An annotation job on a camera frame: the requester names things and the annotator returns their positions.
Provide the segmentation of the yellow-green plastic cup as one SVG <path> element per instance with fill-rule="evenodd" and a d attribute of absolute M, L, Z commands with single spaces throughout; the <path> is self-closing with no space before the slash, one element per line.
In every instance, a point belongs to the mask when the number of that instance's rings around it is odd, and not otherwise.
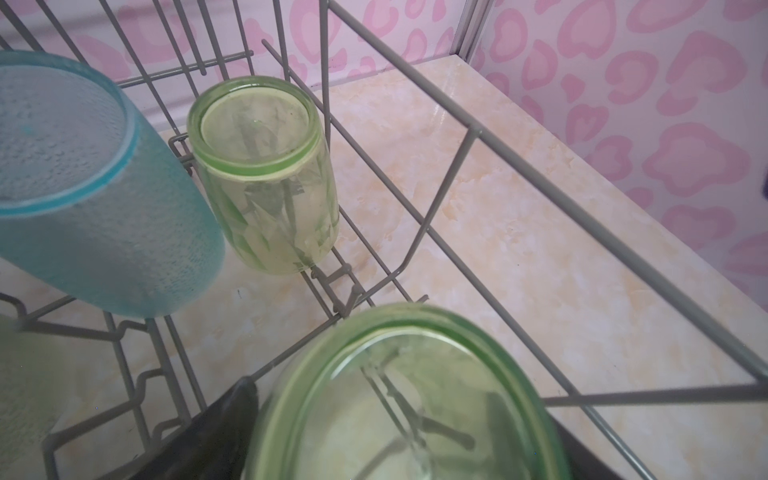
<path fill-rule="evenodd" d="M 445 309 L 358 312 L 302 348 L 258 416 L 247 479 L 567 479 L 506 349 Z"/>

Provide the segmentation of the teal plastic cup front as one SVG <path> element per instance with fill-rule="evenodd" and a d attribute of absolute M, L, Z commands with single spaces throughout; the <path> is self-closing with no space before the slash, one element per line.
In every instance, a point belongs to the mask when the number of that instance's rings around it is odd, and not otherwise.
<path fill-rule="evenodd" d="M 127 317 L 171 314 L 224 260 L 221 229 L 181 162 L 101 72 L 1 55 L 1 256 Z"/>

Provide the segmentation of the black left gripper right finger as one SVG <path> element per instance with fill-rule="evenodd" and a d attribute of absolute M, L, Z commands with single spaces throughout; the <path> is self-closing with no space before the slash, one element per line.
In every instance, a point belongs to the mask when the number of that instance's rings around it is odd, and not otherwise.
<path fill-rule="evenodd" d="M 592 453 L 558 420 L 551 418 L 565 452 L 574 480 L 622 480 L 616 472 Z"/>

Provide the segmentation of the pale yellow plastic cup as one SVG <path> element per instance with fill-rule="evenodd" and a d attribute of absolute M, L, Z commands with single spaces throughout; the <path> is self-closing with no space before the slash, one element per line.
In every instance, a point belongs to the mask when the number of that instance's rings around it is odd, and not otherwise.
<path fill-rule="evenodd" d="M 49 434 L 71 394 L 71 361 L 49 335 L 16 328 L 1 317 L 1 472 Z"/>

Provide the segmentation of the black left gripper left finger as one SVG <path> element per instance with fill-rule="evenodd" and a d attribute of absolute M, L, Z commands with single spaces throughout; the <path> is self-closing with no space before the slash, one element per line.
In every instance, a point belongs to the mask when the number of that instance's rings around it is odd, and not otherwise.
<path fill-rule="evenodd" d="M 259 410 L 256 383 L 239 379 L 133 477 L 239 479 Z"/>

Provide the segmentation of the green transparent plastic cup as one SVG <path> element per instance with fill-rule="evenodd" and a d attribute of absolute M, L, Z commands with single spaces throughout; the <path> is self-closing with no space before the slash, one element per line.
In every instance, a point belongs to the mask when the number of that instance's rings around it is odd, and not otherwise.
<path fill-rule="evenodd" d="M 195 100 L 187 133 L 211 209 L 244 264 L 290 275 L 330 253 L 336 182 L 307 93 L 268 76 L 226 80 Z"/>

